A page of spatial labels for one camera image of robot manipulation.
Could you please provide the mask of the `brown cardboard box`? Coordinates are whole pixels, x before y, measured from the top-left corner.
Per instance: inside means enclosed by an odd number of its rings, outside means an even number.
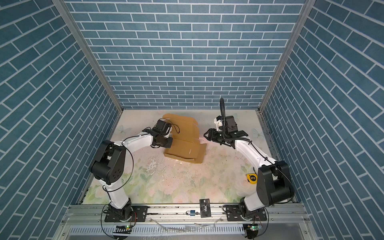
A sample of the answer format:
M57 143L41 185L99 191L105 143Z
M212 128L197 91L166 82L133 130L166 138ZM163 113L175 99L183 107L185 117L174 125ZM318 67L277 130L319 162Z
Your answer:
M174 124L171 131L173 142L171 147L164 151L164 156L187 163L201 164L207 144L200 143L198 122L194 118L174 114L165 114L163 118Z

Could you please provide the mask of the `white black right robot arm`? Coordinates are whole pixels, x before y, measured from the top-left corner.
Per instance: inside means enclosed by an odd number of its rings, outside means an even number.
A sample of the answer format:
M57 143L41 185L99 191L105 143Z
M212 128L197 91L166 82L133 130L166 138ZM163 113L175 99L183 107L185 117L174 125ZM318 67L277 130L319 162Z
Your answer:
M233 116L218 116L214 123L216 127L209 129L204 137L237 150L257 171L256 192L239 202L244 219L254 218L257 211L265 207L293 199L295 190L286 162L269 157L257 147L245 131L238 130Z

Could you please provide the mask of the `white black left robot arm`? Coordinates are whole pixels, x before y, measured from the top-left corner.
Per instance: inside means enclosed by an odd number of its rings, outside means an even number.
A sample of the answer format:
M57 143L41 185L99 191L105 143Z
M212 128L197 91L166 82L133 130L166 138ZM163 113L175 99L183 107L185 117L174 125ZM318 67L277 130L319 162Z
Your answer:
M100 143L90 165L90 172L107 193L108 210L118 221L126 222L135 216L131 199L124 190L129 180L122 180L126 154L133 159L133 152L145 147L169 149L173 142L170 136L173 125L170 120L159 119L154 127L145 128L122 141L106 140Z

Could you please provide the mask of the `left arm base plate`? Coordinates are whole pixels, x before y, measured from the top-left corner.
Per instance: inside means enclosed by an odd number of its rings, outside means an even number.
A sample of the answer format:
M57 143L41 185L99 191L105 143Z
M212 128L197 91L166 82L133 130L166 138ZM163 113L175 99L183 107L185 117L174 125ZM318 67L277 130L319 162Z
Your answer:
M124 223L124 222L144 222L147 217L148 206L131 206L115 209L108 205L108 208L103 210L105 222L107 223Z

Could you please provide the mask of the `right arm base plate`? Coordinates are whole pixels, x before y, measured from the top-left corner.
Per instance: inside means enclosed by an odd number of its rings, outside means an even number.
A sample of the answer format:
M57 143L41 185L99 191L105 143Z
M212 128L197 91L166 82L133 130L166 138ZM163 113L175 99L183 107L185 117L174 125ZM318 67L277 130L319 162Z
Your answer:
M248 211L242 205L223 205L227 221L239 222L239 221L266 221L267 213L265 208L261 208L254 211Z

